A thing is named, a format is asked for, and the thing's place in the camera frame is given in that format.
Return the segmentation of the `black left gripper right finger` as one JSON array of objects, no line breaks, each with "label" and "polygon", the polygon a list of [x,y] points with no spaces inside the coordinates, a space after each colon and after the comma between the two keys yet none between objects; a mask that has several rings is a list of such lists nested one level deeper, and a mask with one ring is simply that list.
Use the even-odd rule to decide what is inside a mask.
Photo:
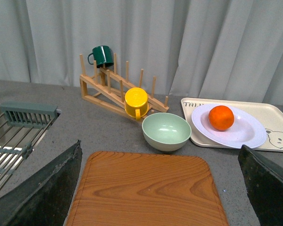
[{"label": "black left gripper right finger", "polygon": [[283,226],[283,167],[243,145],[238,161],[250,203],[262,226]]}]

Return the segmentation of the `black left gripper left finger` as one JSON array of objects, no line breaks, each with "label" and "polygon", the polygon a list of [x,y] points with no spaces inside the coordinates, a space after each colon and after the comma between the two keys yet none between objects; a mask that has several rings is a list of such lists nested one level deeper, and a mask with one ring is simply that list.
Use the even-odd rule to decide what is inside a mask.
[{"label": "black left gripper left finger", "polygon": [[79,179],[77,141],[27,180],[0,198],[0,226],[61,226]]}]

